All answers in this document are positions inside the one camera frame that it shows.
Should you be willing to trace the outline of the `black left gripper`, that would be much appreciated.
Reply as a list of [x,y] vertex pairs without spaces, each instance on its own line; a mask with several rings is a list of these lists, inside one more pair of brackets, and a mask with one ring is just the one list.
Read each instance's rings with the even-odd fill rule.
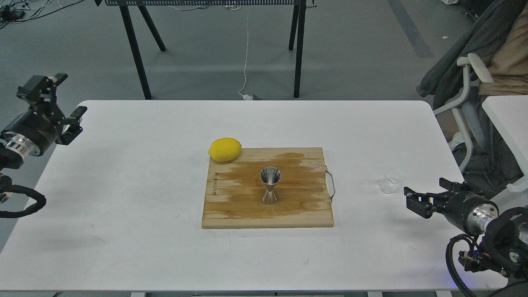
[[80,124],[87,107],[78,106],[65,117],[57,104],[57,87],[67,78],[66,73],[34,75],[18,87],[17,98],[29,108],[1,131],[6,141],[1,146],[2,157],[42,156],[52,143],[69,145],[83,131]]

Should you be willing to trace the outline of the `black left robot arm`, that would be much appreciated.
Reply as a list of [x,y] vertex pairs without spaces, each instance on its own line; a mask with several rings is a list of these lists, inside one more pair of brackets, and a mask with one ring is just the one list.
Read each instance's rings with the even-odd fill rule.
[[69,117],[57,103],[57,88],[68,78],[34,75],[17,89],[17,98],[28,103],[27,109],[1,129],[1,203],[13,194],[24,195],[34,203],[21,211],[1,211],[2,218],[17,219],[36,213],[47,204],[37,190],[15,184],[4,171],[18,170],[28,156],[43,156],[52,144],[68,146],[82,132],[85,106],[77,106]]

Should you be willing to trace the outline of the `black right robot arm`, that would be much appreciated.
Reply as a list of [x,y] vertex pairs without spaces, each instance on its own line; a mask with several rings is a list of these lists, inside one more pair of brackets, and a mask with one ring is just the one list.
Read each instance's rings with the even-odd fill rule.
[[491,270],[505,278],[527,282],[527,215],[526,207],[513,207],[500,212],[498,205],[486,198],[483,189],[470,182],[439,179],[442,193],[419,193],[404,187],[407,208],[423,218],[442,214],[462,231],[447,244],[445,261],[457,288],[466,297],[474,292],[464,284],[454,264],[454,245],[468,243],[468,251],[460,251],[458,262],[466,272]]

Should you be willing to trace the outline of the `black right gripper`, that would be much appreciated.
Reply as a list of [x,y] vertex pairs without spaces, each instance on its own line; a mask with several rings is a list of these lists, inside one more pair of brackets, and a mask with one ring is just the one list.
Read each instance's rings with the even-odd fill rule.
[[470,236],[486,233],[487,225],[498,218],[496,203],[485,197],[485,191],[468,182],[453,182],[439,178],[443,193],[419,193],[405,186],[407,208],[423,218],[442,214],[448,222]]

